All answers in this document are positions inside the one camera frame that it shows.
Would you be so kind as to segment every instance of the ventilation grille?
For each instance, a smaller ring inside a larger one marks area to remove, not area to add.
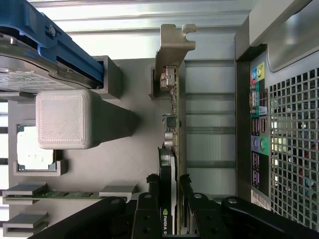
[[[319,69],[270,87],[271,208],[319,231]]]

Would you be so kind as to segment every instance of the screw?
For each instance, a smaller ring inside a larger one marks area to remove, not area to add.
[[[228,199],[228,202],[231,203],[231,204],[235,204],[235,203],[237,203],[237,200],[233,199],[233,198],[230,198],[230,199]]]
[[[56,30],[55,30],[54,26],[50,25],[49,31],[50,31],[50,33],[52,34],[52,36],[55,36],[55,35],[56,35]]]
[[[117,204],[117,203],[119,203],[119,202],[120,202],[120,199],[115,199],[115,200],[112,200],[112,201],[111,201],[112,204]]]
[[[201,198],[201,195],[200,194],[194,194],[194,198]]]

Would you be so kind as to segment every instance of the metal mesh panel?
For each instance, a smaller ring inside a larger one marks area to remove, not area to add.
[[[270,87],[271,208],[319,231],[319,69]]]

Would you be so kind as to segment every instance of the hard drive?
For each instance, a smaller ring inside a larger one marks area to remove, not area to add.
[[[96,61],[26,0],[0,1],[0,90],[97,89]]]

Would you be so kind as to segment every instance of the black mounting arm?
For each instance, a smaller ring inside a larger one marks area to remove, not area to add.
[[[160,177],[147,178],[149,192],[125,203],[108,197],[30,237],[31,239],[318,239],[319,233],[237,197],[221,205],[194,193],[188,175],[181,177],[184,225],[189,234],[163,235],[159,191]]]

